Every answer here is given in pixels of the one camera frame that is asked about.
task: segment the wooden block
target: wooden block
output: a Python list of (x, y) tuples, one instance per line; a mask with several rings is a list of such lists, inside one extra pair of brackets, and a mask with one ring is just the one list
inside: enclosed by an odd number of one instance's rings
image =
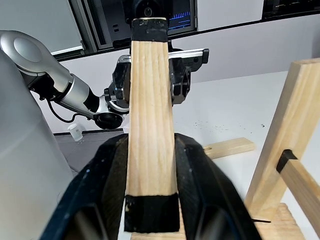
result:
[(272, 220), (287, 188), (279, 158), (285, 149), (302, 158), (319, 117), (320, 58), (293, 62), (244, 201), (253, 219)]
[(280, 175), (320, 238), (320, 187), (300, 161), (290, 159)]
[(305, 239), (285, 203), (278, 205), (272, 222), (255, 222), (254, 224), (264, 240)]
[(213, 160), (234, 154), (249, 152), (255, 150), (255, 148), (256, 145), (254, 142), (246, 139), (245, 137), (239, 137), (207, 145), (203, 150), (205, 154)]
[(179, 230), (165, 18), (132, 21), (125, 230)]

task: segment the gray surface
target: gray surface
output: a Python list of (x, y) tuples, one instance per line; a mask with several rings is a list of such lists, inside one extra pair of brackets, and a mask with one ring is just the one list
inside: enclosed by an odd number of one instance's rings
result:
[(0, 239), (39, 239), (72, 173), (19, 70), (2, 50), (0, 83)]
[(81, 46), (67, 0), (1, 0), (0, 30), (17, 30), (56, 52)]
[(121, 135), (124, 132), (110, 131), (99, 133), (84, 133), (83, 138), (76, 142), (71, 135), (55, 136), (59, 148), (65, 156), (70, 167), (79, 172), (95, 156), (99, 146), (110, 138)]

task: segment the black electrical tape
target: black electrical tape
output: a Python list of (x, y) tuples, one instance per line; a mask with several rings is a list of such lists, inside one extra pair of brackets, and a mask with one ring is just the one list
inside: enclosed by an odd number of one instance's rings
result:
[(132, 41), (168, 42), (168, 22), (161, 18), (137, 18), (132, 21)]
[(125, 196), (124, 230), (137, 233), (178, 232), (178, 194)]

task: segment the white cup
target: white cup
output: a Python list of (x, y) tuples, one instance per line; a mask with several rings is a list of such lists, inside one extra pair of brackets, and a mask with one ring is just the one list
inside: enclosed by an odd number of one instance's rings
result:
[(79, 126), (76, 123), (68, 126), (68, 131), (71, 133), (71, 136), (76, 142), (80, 141), (84, 137), (82, 135), (82, 131), (80, 130)]

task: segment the white wall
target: white wall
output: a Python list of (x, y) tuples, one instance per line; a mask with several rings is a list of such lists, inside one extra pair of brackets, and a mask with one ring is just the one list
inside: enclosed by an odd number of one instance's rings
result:
[[(210, 49), (209, 63), (191, 75), (191, 89), (194, 83), (199, 82), (287, 71), (292, 61), (320, 57), (320, 14), (184, 37), (175, 39), (173, 46), (185, 50)], [(100, 96), (112, 81), (118, 57), (128, 53), (128, 49), (114, 51), (61, 64), (87, 82), (93, 93)], [(46, 101), (38, 103), (51, 130), (54, 133), (66, 132), (69, 124), (56, 119)], [(59, 115), (71, 118), (72, 112), (53, 105)], [(87, 130), (99, 129), (85, 117), (77, 116), (76, 121)]]

